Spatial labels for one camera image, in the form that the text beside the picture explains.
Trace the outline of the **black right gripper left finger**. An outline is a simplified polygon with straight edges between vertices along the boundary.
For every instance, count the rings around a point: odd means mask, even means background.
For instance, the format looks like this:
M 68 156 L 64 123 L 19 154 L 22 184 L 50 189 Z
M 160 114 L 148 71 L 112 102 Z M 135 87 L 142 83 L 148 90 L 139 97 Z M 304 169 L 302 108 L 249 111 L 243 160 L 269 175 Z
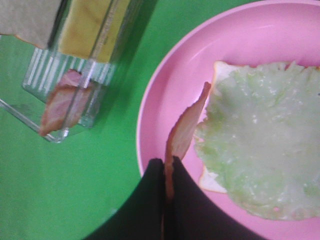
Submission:
M 154 158 L 125 203 L 85 239 L 160 240 L 164 200 L 164 163 Z

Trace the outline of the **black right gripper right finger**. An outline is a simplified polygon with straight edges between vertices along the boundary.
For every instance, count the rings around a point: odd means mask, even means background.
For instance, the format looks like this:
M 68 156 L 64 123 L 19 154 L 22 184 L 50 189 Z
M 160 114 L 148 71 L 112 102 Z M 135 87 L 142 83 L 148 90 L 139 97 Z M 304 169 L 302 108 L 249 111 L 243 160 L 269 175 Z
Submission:
M 201 191 L 177 156 L 164 164 L 166 240 L 262 240 L 224 213 Z

